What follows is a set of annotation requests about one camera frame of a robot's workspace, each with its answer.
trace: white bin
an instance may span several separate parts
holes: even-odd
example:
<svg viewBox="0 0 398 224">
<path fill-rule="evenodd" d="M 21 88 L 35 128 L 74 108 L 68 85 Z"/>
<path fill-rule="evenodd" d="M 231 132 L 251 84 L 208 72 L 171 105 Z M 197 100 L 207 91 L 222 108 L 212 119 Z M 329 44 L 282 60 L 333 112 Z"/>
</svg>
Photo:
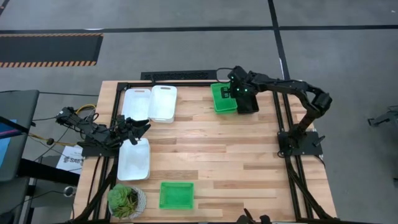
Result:
<svg viewBox="0 0 398 224">
<path fill-rule="evenodd" d="M 118 179 L 145 180 L 150 173 L 150 146 L 148 139 L 142 138 L 133 146 L 125 140 L 119 150 Z"/>
<path fill-rule="evenodd" d="M 177 88 L 156 85 L 152 88 L 149 103 L 149 118 L 155 122 L 172 123 L 174 121 Z"/>
<path fill-rule="evenodd" d="M 129 89 L 124 95 L 122 114 L 124 118 L 131 118 L 136 121 L 148 119 L 150 102 L 150 90 Z"/>
</svg>

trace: white pot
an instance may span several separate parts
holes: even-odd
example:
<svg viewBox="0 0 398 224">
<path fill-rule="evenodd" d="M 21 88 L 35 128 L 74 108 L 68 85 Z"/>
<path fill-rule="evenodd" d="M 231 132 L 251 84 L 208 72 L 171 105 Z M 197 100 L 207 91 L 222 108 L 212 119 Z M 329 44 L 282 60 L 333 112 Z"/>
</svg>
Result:
<svg viewBox="0 0 398 224">
<path fill-rule="evenodd" d="M 122 220 L 128 220 L 128 219 L 132 220 L 134 218 L 137 218 L 142 212 L 144 212 L 145 206 L 147 205 L 147 197 L 145 196 L 145 193 L 138 187 L 132 186 L 131 188 L 137 192 L 137 196 L 138 196 L 138 204 L 137 204 L 136 212 L 134 212 L 133 214 L 130 214 L 128 217 L 124 217 L 124 218 L 115 217 L 115 218 L 119 218 Z M 108 205 L 108 210 L 113 216 L 113 211 L 109 205 Z"/>
</svg>

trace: potted plant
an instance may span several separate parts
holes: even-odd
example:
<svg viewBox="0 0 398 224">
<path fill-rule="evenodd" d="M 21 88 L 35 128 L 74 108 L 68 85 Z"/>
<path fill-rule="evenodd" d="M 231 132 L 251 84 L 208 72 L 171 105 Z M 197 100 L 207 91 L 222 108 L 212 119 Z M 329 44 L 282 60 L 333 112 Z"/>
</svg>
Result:
<svg viewBox="0 0 398 224">
<path fill-rule="evenodd" d="M 145 194 L 141 189 L 116 184 L 108 193 L 109 211 L 116 218 L 135 218 L 146 205 Z"/>
</svg>

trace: green bin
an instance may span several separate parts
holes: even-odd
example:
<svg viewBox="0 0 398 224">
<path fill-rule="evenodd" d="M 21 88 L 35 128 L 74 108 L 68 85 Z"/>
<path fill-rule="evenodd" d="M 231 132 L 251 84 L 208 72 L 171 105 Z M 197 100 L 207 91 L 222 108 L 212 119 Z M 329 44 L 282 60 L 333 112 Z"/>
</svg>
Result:
<svg viewBox="0 0 398 224">
<path fill-rule="evenodd" d="M 216 114 L 229 114 L 234 113 L 238 105 L 234 98 L 223 98 L 221 96 L 221 89 L 224 87 L 229 88 L 229 83 L 214 83 L 210 85 L 213 94 L 214 110 Z"/>
<path fill-rule="evenodd" d="M 193 209 L 193 183 L 162 182 L 160 185 L 159 208 Z"/>
</svg>

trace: yellow cable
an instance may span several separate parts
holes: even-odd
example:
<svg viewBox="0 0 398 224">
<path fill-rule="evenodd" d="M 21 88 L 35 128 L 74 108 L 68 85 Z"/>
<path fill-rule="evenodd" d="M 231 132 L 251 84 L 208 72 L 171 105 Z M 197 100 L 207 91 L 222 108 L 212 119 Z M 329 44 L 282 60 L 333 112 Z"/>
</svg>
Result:
<svg viewBox="0 0 398 224">
<path fill-rule="evenodd" d="M 33 138 L 37 138 L 37 139 L 42 140 L 42 141 L 48 141 L 48 139 L 43 138 L 42 136 L 38 136 L 38 135 L 33 134 L 33 133 L 29 133 L 29 136 L 30 136 L 30 137 L 33 137 Z M 75 144 L 73 144 L 73 143 L 56 142 L 56 141 L 54 141 L 54 144 L 58 144 L 58 145 L 60 145 L 60 146 L 74 146 L 74 145 L 75 145 Z"/>
<path fill-rule="evenodd" d="M 76 114 L 79 114 L 79 112 L 82 109 L 87 108 L 87 107 L 93 107 L 94 109 L 96 109 L 96 106 L 94 104 L 86 104 L 86 105 L 81 106 L 79 109 L 77 109 Z M 49 139 L 43 138 L 42 136 L 38 136 L 37 134 L 33 134 L 33 133 L 29 133 L 29 136 L 33 137 L 33 138 L 37 138 L 37 139 L 42 140 L 42 141 L 48 141 L 49 140 Z M 54 141 L 54 144 L 58 144 L 60 146 L 74 146 L 75 145 L 75 144 L 72 144 L 72 143 L 56 142 L 56 141 Z"/>
<path fill-rule="evenodd" d="M 86 104 L 86 105 L 81 106 L 79 109 L 77 109 L 76 114 L 79 114 L 79 112 L 80 112 L 82 109 L 87 108 L 87 107 L 93 107 L 94 109 L 96 108 L 96 106 L 93 105 L 93 104 Z"/>
</svg>

